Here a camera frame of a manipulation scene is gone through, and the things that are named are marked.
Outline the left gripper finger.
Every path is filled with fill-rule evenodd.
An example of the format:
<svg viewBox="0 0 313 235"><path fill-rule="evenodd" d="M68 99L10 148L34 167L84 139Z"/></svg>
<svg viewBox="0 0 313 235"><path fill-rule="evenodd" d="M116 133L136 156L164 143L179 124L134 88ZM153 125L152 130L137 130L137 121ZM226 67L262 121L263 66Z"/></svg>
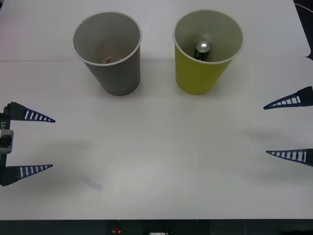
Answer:
<svg viewBox="0 0 313 235"><path fill-rule="evenodd" d="M40 122L56 122L54 119L37 111L26 108L25 106L11 102L9 104L9 115L11 120L17 121L40 121Z"/></svg>
<svg viewBox="0 0 313 235"><path fill-rule="evenodd" d="M33 176L44 170L53 167L51 164L46 165L25 165L25 166L8 166L4 168L3 178L1 180L1 186L8 186L19 180Z"/></svg>

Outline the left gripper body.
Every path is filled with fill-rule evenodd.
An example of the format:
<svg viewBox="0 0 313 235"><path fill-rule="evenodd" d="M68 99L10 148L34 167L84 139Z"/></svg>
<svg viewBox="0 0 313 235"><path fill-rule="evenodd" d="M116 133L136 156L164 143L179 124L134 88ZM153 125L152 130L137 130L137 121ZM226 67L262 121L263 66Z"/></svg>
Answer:
<svg viewBox="0 0 313 235"><path fill-rule="evenodd" d="M0 181L3 178L7 154L12 151L12 130L10 130L10 117L7 107L0 114Z"/></svg>

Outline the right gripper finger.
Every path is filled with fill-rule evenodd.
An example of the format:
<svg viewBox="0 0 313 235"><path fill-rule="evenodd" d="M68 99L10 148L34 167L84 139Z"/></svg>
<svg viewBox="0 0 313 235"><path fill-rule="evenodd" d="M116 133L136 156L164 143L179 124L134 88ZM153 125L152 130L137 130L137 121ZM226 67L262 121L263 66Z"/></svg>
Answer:
<svg viewBox="0 0 313 235"><path fill-rule="evenodd" d="M293 94L280 98L263 107L264 110L287 108L287 107L307 107L313 105L313 87L305 87Z"/></svg>
<svg viewBox="0 0 313 235"><path fill-rule="evenodd" d="M287 161L308 165L310 167L313 166L313 150L311 148L276 151L267 150L266 153Z"/></svg>

